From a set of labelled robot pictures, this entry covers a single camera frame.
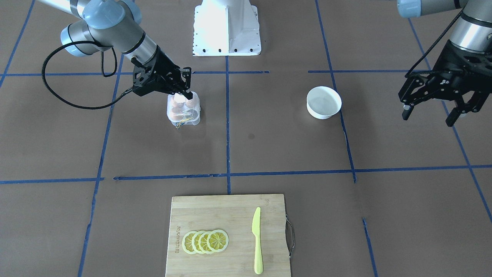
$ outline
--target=lemon slice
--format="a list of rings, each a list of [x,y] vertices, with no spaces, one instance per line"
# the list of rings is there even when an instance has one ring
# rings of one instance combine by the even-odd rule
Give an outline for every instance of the lemon slice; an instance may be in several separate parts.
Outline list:
[[[201,231],[198,231],[196,232],[193,237],[191,238],[191,240],[193,241],[193,244],[191,245],[191,247],[193,248],[193,250],[195,252],[197,252],[198,254],[204,254],[203,251],[200,250],[200,245],[199,245],[199,239],[200,239],[200,236],[204,233],[205,231],[201,230]]]
[[[224,230],[217,229],[210,231],[207,239],[207,246],[213,252],[222,252],[229,245],[229,236]]]
[[[213,253],[213,251],[208,247],[207,244],[207,239],[209,238],[210,233],[210,231],[204,232],[200,235],[200,238],[198,239],[198,246],[200,247],[200,250],[206,254]]]
[[[195,234],[196,234],[196,231],[189,231],[183,237],[183,241],[181,243],[183,250],[190,255],[197,253],[195,250],[193,250],[193,235],[195,235]]]

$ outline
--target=knife blade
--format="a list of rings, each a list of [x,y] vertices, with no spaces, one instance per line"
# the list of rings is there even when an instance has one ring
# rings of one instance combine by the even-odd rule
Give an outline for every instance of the knife blade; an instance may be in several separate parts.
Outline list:
[[[254,272],[256,274],[263,273],[263,256],[261,255],[261,238],[260,238],[260,214],[261,208],[257,207],[254,216],[253,223],[251,225],[251,232],[255,236],[255,248],[254,248]]]

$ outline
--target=white bowl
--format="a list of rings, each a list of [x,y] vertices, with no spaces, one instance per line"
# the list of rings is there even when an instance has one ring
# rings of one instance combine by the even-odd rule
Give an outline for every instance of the white bowl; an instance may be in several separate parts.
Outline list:
[[[341,109],[341,98],[329,87],[315,87],[309,91],[306,98],[307,110],[318,119],[327,119]]]

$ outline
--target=black cable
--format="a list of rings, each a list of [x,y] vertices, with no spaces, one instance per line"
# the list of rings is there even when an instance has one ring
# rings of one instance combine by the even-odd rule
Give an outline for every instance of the black cable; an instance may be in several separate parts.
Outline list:
[[[103,47],[101,44],[97,43],[97,42],[94,42],[94,41],[90,41],[90,40],[83,40],[83,41],[75,41],[75,42],[71,42],[71,43],[67,43],[65,45],[62,45],[60,47],[58,47],[55,51],[51,52],[47,57],[46,59],[44,60],[43,62],[43,67],[41,68],[41,77],[43,78],[43,83],[44,85],[46,86],[46,88],[54,95],[56,96],[56,98],[60,99],[62,102],[64,102],[65,104],[68,104],[72,107],[75,107],[75,108],[81,108],[81,109],[102,109],[102,108],[107,108],[109,106],[112,106],[114,105],[116,102],[118,102],[121,98],[123,98],[123,96],[127,95],[128,93],[132,92],[132,88],[129,88],[127,90],[125,90],[123,93],[121,93],[121,95],[116,98],[114,101],[112,101],[111,103],[109,104],[106,104],[104,106],[98,106],[98,107],[87,107],[87,106],[80,106],[80,105],[76,105],[76,104],[73,104],[73,103],[70,103],[69,101],[63,99],[60,95],[58,95],[51,87],[50,85],[48,85],[48,82],[46,81],[46,66],[48,65],[48,62],[50,61],[50,59],[55,56],[58,52],[62,51],[63,49],[69,47],[69,46],[72,46],[72,45],[77,45],[77,44],[93,44],[93,45],[96,45],[98,47]]]
[[[115,69],[113,70],[113,73],[108,74],[108,75],[104,74],[104,52],[101,51],[101,73],[102,73],[102,76],[104,76],[104,77],[113,76],[114,74],[116,74],[116,70],[118,68],[118,58],[116,58],[115,48],[111,47],[111,50],[113,51],[113,56],[115,57]]]
[[[446,27],[446,29],[442,32],[442,34],[437,38],[437,40],[432,44],[432,46],[427,50],[427,52],[424,53],[424,55],[410,68],[410,70],[405,74],[405,78],[408,78],[408,76],[413,72],[413,70],[419,65],[420,62],[422,62],[427,55],[434,49],[434,47],[441,41],[441,39],[446,35],[446,33],[451,29],[451,27],[454,25],[454,23],[460,18],[460,16],[463,14],[463,9],[457,14],[457,16],[451,21],[451,23]]]

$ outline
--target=blue tape line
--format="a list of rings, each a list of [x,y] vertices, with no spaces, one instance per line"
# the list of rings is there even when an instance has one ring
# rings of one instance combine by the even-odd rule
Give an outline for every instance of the blue tape line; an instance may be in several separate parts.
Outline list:
[[[132,72],[116,72],[115,75],[132,75]],[[62,73],[46,73],[46,76],[98,76],[101,72],[62,72]],[[41,76],[41,73],[7,73],[8,77],[25,77],[25,76]]]
[[[118,69],[118,73],[121,73],[121,71],[122,71],[123,58],[124,58],[124,55],[122,54],[120,57],[120,68]],[[119,84],[120,84],[120,74],[118,74],[118,76],[116,76],[115,89],[113,91],[113,98],[112,98],[113,101],[116,99],[116,93],[118,91]],[[86,236],[84,238],[84,247],[82,249],[82,256],[80,258],[79,272],[77,275],[78,277],[82,277],[82,271],[84,270],[84,263],[85,263],[86,254],[87,254],[87,246],[89,244],[89,237],[91,235],[92,220],[94,218],[94,210],[95,210],[95,203],[96,203],[95,197],[97,195],[97,191],[99,190],[100,181],[102,180],[102,178],[101,178],[102,166],[104,164],[104,155],[106,154],[106,146],[108,144],[108,137],[109,137],[109,130],[111,128],[111,118],[113,115],[113,108],[114,108],[114,105],[112,105],[109,109],[108,123],[106,125],[106,133],[104,135],[104,143],[102,145],[102,150],[101,150],[101,159],[99,161],[99,169],[97,170],[97,180],[96,180],[95,186],[94,186],[94,194],[92,195],[91,217],[89,220],[89,224],[87,225]]]
[[[282,171],[282,172],[247,172],[231,173],[231,176],[266,176],[266,175],[306,175],[306,174],[335,174],[352,173],[352,170],[316,170],[316,171]]]
[[[14,49],[12,49],[12,53],[10,53],[10,57],[8,58],[7,66],[5,67],[5,70],[3,71],[3,75],[0,79],[0,87],[2,86],[3,81],[5,80],[5,77],[6,77],[6,74],[8,72],[8,69],[10,67],[10,64],[12,63],[12,59],[14,58],[15,51],[17,51],[17,47],[19,46],[22,35],[24,34],[24,30],[26,29],[26,26],[28,25],[28,21],[29,21],[29,18],[31,17],[31,13],[32,13],[32,8],[34,7],[34,2],[35,2],[35,0],[32,0],[31,5],[29,7],[28,14],[26,16],[26,20],[24,21],[24,24],[22,25],[21,32],[19,33],[19,36],[17,37],[17,41],[15,42]]]
[[[229,117],[229,57],[225,56],[225,116],[227,120],[227,194],[232,193],[231,189],[231,143],[230,143],[230,117]]]
[[[323,27],[323,21],[321,20],[321,13],[319,11],[318,0],[315,0],[315,3],[316,3],[316,11],[318,12],[319,27],[321,28],[321,35],[323,36],[323,43],[325,44],[325,51],[326,51],[326,58],[328,60],[328,67],[330,68],[330,75],[332,77],[333,88],[335,89],[335,91],[338,91],[337,83],[335,82],[335,75],[333,74],[332,60],[330,58],[330,52],[328,51],[328,43],[326,42],[325,28]],[[343,133],[345,135],[345,143],[347,144],[347,154],[348,154],[348,160],[350,162],[350,168],[352,169],[352,175],[354,178],[354,183],[356,183],[357,182],[357,176],[355,174],[354,161],[352,159],[352,152],[350,151],[350,144],[348,142],[347,129],[345,128],[345,122],[343,120],[343,112],[341,110],[340,110],[340,122],[341,122],[341,126],[343,129]]]
[[[492,165],[476,165],[476,166],[471,166],[471,168],[492,168]]]
[[[368,225],[365,217],[362,218],[362,224],[364,224],[364,232],[366,234],[366,241],[368,242],[370,261],[372,263],[372,271],[374,272],[374,277],[377,277],[376,261],[374,260],[374,252],[372,250],[372,244],[370,242],[370,237],[368,232]]]
[[[308,70],[308,73],[400,73],[407,71],[404,69]]]
[[[471,167],[470,167],[470,173],[471,173],[471,177],[473,178],[473,182],[475,182],[475,187],[478,190],[478,194],[480,195],[480,199],[482,199],[482,203],[483,203],[483,205],[485,207],[485,211],[487,212],[487,215],[489,216],[489,220],[492,223],[492,213],[491,213],[491,210],[489,208],[489,205],[487,204],[487,200],[484,197],[484,193],[482,192],[482,189],[480,188],[480,185],[478,184],[477,177],[475,176],[475,173],[473,172],[473,169]]]
[[[193,71],[192,74],[226,74],[225,71]]]
[[[263,71],[229,71],[229,74],[263,74]]]
[[[70,183],[70,182],[93,182],[96,180],[97,178],[5,180],[5,181],[0,181],[0,184]]]
[[[425,54],[425,51],[422,47],[422,44],[420,43],[419,36],[417,35],[417,31],[415,31],[415,28],[413,27],[412,20],[410,20],[410,18],[408,18],[408,22],[410,24],[410,27],[412,28],[412,32],[413,32],[413,35],[415,36],[415,39],[417,39],[417,43],[419,44],[420,51],[422,52],[422,54]],[[430,70],[431,65],[429,64],[429,61],[427,60],[427,58],[425,58],[424,60],[426,61],[427,68],[429,68],[429,70]]]
[[[226,177],[226,173],[218,174],[192,174],[192,175],[162,175],[162,176],[135,176],[135,177],[114,177],[113,180],[155,180],[155,179],[184,179],[184,178],[208,178],[208,177]]]
[[[356,172],[397,172],[397,171],[425,171],[425,170],[454,170],[467,169],[468,166],[444,166],[444,167],[414,167],[414,168],[380,168],[380,169],[356,169]]]
[[[355,172],[400,172],[400,171],[428,171],[428,170],[458,170],[468,169],[469,166],[442,166],[442,167],[412,167],[412,168],[379,168],[379,169],[355,169]],[[492,168],[492,165],[476,165],[473,168]],[[336,174],[352,173],[352,170],[316,170],[316,171],[281,171],[281,172],[243,172],[230,173],[231,176],[258,176],[258,175],[309,175],[309,174]],[[180,178],[207,178],[227,177],[227,173],[190,174],[190,175],[160,175],[160,176],[118,176],[113,180],[152,180],[152,179],[180,179]]]

